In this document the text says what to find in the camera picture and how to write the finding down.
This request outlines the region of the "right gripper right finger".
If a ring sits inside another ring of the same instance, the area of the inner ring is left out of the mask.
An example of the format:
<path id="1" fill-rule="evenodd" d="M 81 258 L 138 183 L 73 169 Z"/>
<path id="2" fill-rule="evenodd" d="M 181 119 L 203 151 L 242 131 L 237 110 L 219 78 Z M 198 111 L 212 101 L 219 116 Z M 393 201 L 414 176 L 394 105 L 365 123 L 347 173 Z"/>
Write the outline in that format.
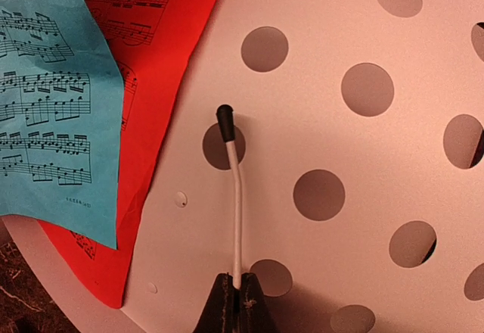
<path id="1" fill-rule="evenodd" d="M 246 272 L 241 276 L 238 292 L 239 332 L 242 333 L 278 333 L 265 302 L 261 285 L 255 273 Z"/>

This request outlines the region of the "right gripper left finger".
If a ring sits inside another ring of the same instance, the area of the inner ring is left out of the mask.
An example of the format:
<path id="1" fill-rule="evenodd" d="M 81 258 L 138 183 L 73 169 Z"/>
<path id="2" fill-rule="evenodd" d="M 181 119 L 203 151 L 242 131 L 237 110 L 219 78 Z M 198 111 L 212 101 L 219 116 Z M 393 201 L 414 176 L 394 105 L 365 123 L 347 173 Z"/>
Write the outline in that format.
<path id="1" fill-rule="evenodd" d="M 236 326 L 238 290 L 233 277 L 219 273 L 206 299 L 193 333 L 229 333 Z"/>

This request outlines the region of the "white music stand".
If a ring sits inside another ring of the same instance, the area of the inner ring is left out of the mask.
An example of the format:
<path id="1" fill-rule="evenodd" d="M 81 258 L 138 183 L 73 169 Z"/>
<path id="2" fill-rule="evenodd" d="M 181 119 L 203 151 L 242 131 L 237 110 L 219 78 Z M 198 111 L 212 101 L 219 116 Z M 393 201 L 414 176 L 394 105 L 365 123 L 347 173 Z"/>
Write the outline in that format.
<path id="1" fill-rule="evenodd" d="M 5 217 L 83 332 L 191 332 L 232 264 L 231 175 L 202 139 L 230 104 L 246 140 L 244 266 L 292 288 L 284 332 L 324 332 L 348 306 L 375 332 L 481 332 L 465 292 L 483 262 L 483 166 L 452 165 L 445 130 L 483 118 L 472 27 L 483 0 L 219 0 L 181 88 L 142 213 L 121 310 L 79 283 L 42 227 Z"/>

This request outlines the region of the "blue sheet music paper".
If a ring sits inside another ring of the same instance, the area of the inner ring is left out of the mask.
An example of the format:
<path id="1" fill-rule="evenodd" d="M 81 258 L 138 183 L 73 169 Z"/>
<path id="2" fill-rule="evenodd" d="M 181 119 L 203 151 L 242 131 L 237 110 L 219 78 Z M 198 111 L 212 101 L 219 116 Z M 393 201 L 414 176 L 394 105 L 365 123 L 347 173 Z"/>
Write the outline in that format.
<path id="1" fill-rule="evenodd" d="M 1 0 L 1 213 L 116 248 L 124 84 L 85 0 Z"/>

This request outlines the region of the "red sheet music paper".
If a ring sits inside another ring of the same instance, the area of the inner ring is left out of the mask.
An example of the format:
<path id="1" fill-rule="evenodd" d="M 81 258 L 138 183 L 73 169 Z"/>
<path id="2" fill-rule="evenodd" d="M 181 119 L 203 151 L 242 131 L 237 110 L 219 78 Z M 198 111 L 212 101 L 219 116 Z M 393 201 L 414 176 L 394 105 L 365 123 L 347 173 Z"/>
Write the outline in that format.
<path id="1" fill-rule="evenodd" d="M 42 228 L 75 276 L 119 309 L 138 227 L 178 88 L 216 0 L 85 0 L 125 81 L 117 249 L 50 223 Z"/>

